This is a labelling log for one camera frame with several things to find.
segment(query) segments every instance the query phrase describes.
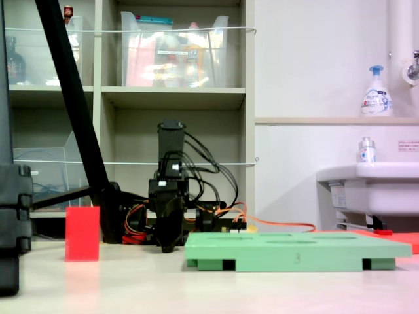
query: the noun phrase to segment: shelf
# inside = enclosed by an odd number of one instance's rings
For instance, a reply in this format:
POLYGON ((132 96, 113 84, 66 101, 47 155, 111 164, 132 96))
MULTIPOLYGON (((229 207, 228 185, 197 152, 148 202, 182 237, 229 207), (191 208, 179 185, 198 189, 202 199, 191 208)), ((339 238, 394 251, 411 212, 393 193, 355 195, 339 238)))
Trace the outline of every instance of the shelf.
POLYGON ((342 118, 289 118, 289 117, 272 117, 272 118, 256 118, 256 125, 284 125, 284 124, 318 124, 318 125, 419 125, 419 117, 402 118, 379 116, 374 118, 361 117, 342 117, 342 118))
MULTIPOLYGON (((64 108, 60 86, 10 85, 10 103, 19 109, 61 109, 64 108)), ((89 109, 93 108, 93 86, 84 87, 89 109)))
POLYGON ((117 0, 120 5, 148 5, 154 7, 238 7, 242 0, 117 0))
MULTIPOLYGON (((233 212, 233 213, 227 213, 224 216, 222 216, 220 219, 234 219, 236 218, 236 216, 238 215, 237 212, 233 212)), ((185 218, 188 219, 195 219, 195 211, 187 211, 186 214, 184 214, 185 218)), ((148 219, 155 219, 156 218, 156 213, 152 212, 152 211, 147 211, 147 218, 148 219)))
POLYGON ((238 110, 245 88, 102 87, 102 94, 120 109, 238 110))
MULTIPOLYGON (((233 219, 237 216, 237 213, 228 213, 221 217, 221 219, 233 219)), ((65 211, 32 211, 30 213, 31 218, 65 218, 65 211)), ((147 212, 147 217, 149 219, 155 219, 156 213, 152 211, 147 212)), ((189 211, 185 214, 185 217, 188 219, 195 218, 195 212, 189 211)))
POLYGON ((65 211, 32 211, 31 218, 65 218, 65 211))

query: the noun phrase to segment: pump dispenser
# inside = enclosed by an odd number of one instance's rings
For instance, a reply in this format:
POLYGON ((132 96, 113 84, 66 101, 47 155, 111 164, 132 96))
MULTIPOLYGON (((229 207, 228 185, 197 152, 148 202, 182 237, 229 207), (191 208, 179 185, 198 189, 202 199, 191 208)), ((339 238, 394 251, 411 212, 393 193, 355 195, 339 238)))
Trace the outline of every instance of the pump dispenser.
POLYGON ((361 106, 362 116, 393 116, 392 99, 380 78, 383 69, 381 65, 369 68, 373 72, 373 81, 364 96, 361 106))

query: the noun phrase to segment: green foam board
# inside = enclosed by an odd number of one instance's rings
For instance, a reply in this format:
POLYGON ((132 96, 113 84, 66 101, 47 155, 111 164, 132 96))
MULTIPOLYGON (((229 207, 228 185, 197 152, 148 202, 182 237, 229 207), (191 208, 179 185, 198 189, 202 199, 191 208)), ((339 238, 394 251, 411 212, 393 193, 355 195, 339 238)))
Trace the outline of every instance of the green foam board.
POLYGON ((412 246, 355 233, 193 233, 187 265, 198 270, 362 271, 394 270, 412 246))

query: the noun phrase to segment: clear plastic storage bin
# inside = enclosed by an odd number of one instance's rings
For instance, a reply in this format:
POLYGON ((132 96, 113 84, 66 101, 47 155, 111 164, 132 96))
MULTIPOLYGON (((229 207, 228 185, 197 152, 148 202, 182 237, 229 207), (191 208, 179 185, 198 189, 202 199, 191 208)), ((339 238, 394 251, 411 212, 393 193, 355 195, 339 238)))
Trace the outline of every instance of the clear plastic storage bin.
MULTIPOLYGON (((83 85, 92 85, 93 33, 82 16, 74 16, 67 26, 69 42, 83 85)), ((43 31, 6 30, 9 84, 59 86, 60 81, 43 31)))
MULTIPOLYGON (((19 160, 81 162, 79 148, 73 132, 71 132, 64 147, 15 148, 13 155, 16 160, 15 163, 25 164, 31 168, 34 201, 88 185, 82 163, 19 162, 19 160)), ((83 197, 67 201, 43 209, 43 211, 65 211, 65 208, 70 205, 90 206, 90 198, 83 197)))
MULTIPOLYGON (((121 18, 123 31, 139 30, 132 13, 121 18)), ((227 25, 219 16, 213 28, 227 25)), ((122 33, 122 85, 226 87, 226 58, 225 29, 122 33)))

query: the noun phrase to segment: small bottle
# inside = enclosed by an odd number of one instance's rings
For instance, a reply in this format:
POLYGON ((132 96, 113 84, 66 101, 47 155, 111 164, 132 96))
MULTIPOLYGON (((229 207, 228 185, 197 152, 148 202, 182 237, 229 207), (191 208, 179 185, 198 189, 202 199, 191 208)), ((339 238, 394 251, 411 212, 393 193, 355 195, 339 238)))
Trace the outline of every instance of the small bottle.
MULTIPOLYGON (((199 29, 196 22, 192 22, 189 29, 199 29)), ((188 44, 184 51, 187 52, 185 60, 185 81, 187 87, 203 87, 202 64, 204 61, 204 49, 199 45, 200 35, 198 31, 189 31, 188 44)))
POLYGON ((369 137, 359 142, 359 162, 376 162, 375 143, 369 137))
POLYGON ((66 5, 63 13, 65 28, 67 28, 68 23, 70 23, 70 19, 73 17, 73 14, 74 8, 71 5, 66 5))
POLYGON ((16 53, 15 36, 6 36, 6 51, 9 84, 24 83, 26 80, 26 65, 23 57, 16 53))

